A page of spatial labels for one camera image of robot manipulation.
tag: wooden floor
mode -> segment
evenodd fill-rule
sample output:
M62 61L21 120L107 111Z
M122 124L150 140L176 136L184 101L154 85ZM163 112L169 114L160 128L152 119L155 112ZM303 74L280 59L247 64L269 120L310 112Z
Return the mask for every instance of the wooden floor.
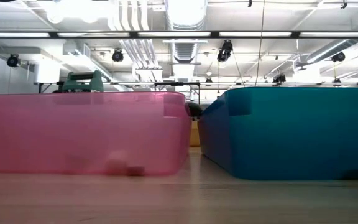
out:
M357 223L358 182L252 182L193 151L171 177L0 174L0 223Z

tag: cable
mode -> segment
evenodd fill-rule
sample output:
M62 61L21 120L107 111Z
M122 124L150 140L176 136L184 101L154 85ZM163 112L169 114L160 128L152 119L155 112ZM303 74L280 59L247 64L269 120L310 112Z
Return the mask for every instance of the cable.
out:
M336 80L336 66L335 66L335 62L334 62L334 78Z
M9 94L9 91L11 89L11 73L12 73L12 68L9 67L9 82L7 83L7 94Z
M260 42L259 42L259 55L258 55L258 66L256 68L256 80L255 80L255 86L258 84L258 76L259 76L259 64L260 64L260 51L262 50L262 36L264 34L264 22L265 22L265 3L264 0L264 6L262 9L262 27L260 28Z
M216 63L218 64L218 93L220 93L221 92L221 86L220 86L221 76L220 76L220 71L219 71L219 62L216 61Z
M240 72L240 67L237 63L237 59L236 59L236 53L234 53L234 50L232 50L233 52L233 57L234 57L234 61L236 62L236 66L237 66L237 71L239 72L239 75L240 75L240 78L241 78L241 83L244 85L244 87L246 86L246 84L244 83L244 80L242 79L242 75L241 75L241 72Z

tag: fluorescent light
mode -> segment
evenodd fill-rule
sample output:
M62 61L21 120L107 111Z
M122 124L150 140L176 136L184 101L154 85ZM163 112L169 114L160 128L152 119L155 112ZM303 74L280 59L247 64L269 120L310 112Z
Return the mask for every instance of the fluorescent light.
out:
M49 37L46 32L0 32L0 37Z
M207 40L162 40L164 44L207 44Z
M60 32L60 37L129 37L127 32Z
M302 32L300 37L358 37L358 32Z
M220 32L220 37L289 37L291 32Z
M210 32L139 32L139 37L209 37Z

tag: plastic storage bin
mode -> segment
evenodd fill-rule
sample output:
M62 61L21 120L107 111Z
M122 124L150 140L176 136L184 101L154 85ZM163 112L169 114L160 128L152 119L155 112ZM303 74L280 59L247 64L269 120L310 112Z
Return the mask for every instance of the plastic storage bin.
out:
M181 93L0 95L0 172L174 174L190 129Z
M358 179L358 88L240 88L199 121L204 155L250 180Z

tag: ceiling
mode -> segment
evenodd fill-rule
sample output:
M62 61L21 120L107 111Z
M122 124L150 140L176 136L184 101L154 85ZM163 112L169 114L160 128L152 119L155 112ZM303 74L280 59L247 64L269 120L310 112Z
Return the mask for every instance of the ceiling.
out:
M358 1L347 1L348 6L340 9L341 1L322 0L266 0L253 1L248 7L248 1L208 1L206 30L261 30L263 15L263 30L321 30L337 31L354 30L358 26ZM59 31L89 31L109 30L108 17L112 16L110 1L93 1L93 10L99 19L94 23L85 23L73 16L61 23L52 24L47 19L47 9L51 1L16 1L0 3L0 30L59 30ZM152 30L166 30L165 11L163 0L148 0L148 22ZM83 11L81 7L73 7L75 11ZM326 44L329 39L234 39L234 52L226 64L218 66L216 60L218 49L224 39L209 39L207 44L200 44L196 61L201 63L194 70L193 80L204 82L206 72L212 72L214 82L264 82L274 68L297 54L310 54ZM67 58L62 55L64 40L0 40L0 48L5 47L39 47L61 61ZM88 44L92 50L92 58L98 61L107 70L114 73L132 71L132 61L124 54L124 61L115 63L111 60L115 48L119 48L118 40L79 40L78 45ZM170 46L162 40L153 40L159 64L162 66L162 76L169 79L172 73L172 58ZM346 49L346 60L336 65L337 75L358 70L358 44ZM86 71L87 68L75 63L69 65L76 71ZM321 80L331 82L334 77L333 63L318 64ZM286 72L291 78L293 70ZM358 76L348 81L358 82Z

